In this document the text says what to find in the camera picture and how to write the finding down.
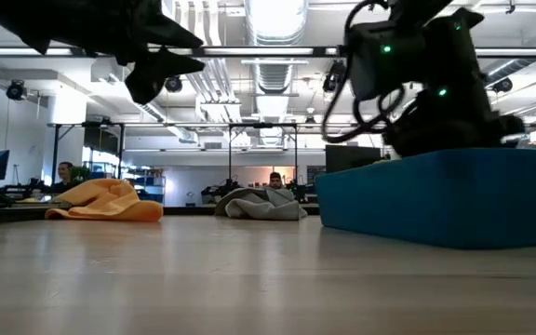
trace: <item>blue plastic bin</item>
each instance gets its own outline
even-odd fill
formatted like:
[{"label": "blue plastic bin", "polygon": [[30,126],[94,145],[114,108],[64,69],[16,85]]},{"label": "blue plastic bin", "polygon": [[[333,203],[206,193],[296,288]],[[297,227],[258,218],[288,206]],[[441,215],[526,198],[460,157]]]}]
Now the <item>blue plastic bin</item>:
[{"label": "blue plastic bin", "polygon": [[536,150],[423,154],[320,176],[326,227],[447,248],[536,246]]}]

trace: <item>black metal frame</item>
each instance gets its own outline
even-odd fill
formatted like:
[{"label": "black metal frame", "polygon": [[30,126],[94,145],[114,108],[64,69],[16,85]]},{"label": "black metal frame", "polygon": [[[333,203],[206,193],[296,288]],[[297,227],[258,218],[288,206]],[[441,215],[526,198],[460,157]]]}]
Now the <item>black metal frame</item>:
[{"label": "black metal frame", "polygon": [[[57,176],[57,156],[59,153],[60,141],[63,140],[65,135],[67,135],[75,127],[83,127],[83,128],[119,127],[120,128],[119,145],[117,149],[117,157],[119,158],[119,164],[117,166],[117,179],[121,179],[121,164],[123,163],[123,152],[126,149],[125,148],[126,124],[124,123],[109,123],[109,124],[83,123],[83,124],[48,124],[47,126],[55,128],[55,139],[53,141],[53,165],[51,167],[51,184],[55,183],[55,179]],[[67,127],[68,129],[65,130],[60,135],[60,130],[62,127]]]},{"label": "black metal frame", "polygon": [[[0,58],[91,58],[83,49],[78,47],[50,47],[49,54],[40,55],[36,51],[34,54],[27,54],[29,47],[0,47]],[[151,51],[157,51],[159,47],[151,47]],[[277,47],[280,52],[275,52],[274,47],[197,47],[197,48],[175,48],[168,50],[180,55],[197,58],[330,58],[337,59],[345,57],[344,46],[308,46],[308,47]],[[536,54],[531,54],[536,47],[475,47],[477,57],[480,59],[514,60],[514,59],[536,59]],[[98,54],[98,57],[112,57],[110,55]]]},{"label": "black metal frame", "polygon": [[[241,131],[235,133],[235,136],[233,137],[233,128],[239,127],[242,128]],[[291,138],[295,142],[295,179],[294,181],[297,182],[299,178],[299,157],[298,157],[298,145],[297,145],[297,138],[299,135],[299,125],[296,123],[230,123],[229,124],[229,176],[227,178],[233,177],[233,145],[232,142],[234,139],[237,138],[242,132],[246,130],[248,127],[253,127],[255,129],[267,129],[267,128],[273,128],[273,127],[280,127],[283,129],[283,131],[286,133],[286,135],[290,137],[290,135],[285,131],[286,127],[292,127],[295,130],[295,137]]]}]

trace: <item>pillar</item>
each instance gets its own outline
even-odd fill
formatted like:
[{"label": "pillar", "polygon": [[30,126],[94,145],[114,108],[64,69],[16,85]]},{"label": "pillar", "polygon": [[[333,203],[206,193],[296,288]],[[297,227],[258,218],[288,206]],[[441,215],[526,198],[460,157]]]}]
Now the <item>pillar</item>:
[{"label": "pillar", "polygon": [[[56,96],[48,98],[49,123],[53,124],[79,124],[86,121],[87,97],[72,89],[66,89]],[[60,129],[60,136],[68,127]],[[43,161],[43,181],[50,184],[53,168],[53,149],[55,143],[55,128],[48,127],[45,138],[45,154]],[[59,140],[57,151],[57,164],[71,162],[75,166],[82,165],[82,150],[84,147],[84,129],[75,127]]]}]

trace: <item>security camera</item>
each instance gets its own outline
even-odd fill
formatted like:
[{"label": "security camera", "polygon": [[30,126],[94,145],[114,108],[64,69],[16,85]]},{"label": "security camera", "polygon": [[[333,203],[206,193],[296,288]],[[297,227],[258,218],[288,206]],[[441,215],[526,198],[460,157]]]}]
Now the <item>security camera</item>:
[{"label": "security camera", "polygon": [[181,92],[181,89],[183,88],[183,83],[179,79],[178,75],[174,75],[167,79],[167,81],[165,82],[165,88],[171,93],[178,93]]},{"label": "security camera", "polygon": [[26,100],[26,87],[23,80],[12,80],[6,91],[7,98],[13,101]]},{"label": "security camera", "polygon": [[506,93],[506,92],[510,92],[512,90],[512,87],[514,87],[514,85],[512,84],[512,80],[510,80],[510,78],[505,78],[493,84],[491,89],[496,93],[498,92]]},{"label": "security camera", "polygon": [[322,86],[324,92],[334,92],[336,87],[342,83],[345,71],[346,66],[344,66],[344,63],[341,60],[335,60],[330,67],[330,71],[328,71],[324,86]]}]

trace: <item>gray cloth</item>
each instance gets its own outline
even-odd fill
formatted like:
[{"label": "gray cloth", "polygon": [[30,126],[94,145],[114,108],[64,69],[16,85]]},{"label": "gray cloth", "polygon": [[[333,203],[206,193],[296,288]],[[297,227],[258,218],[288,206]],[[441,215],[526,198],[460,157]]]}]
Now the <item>gray cloth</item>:
[{"label": "gray cloth", "polygon": [[296,221],[307,212],[289,190],[236,189],[216,205],[214,214],[232,219]]}]

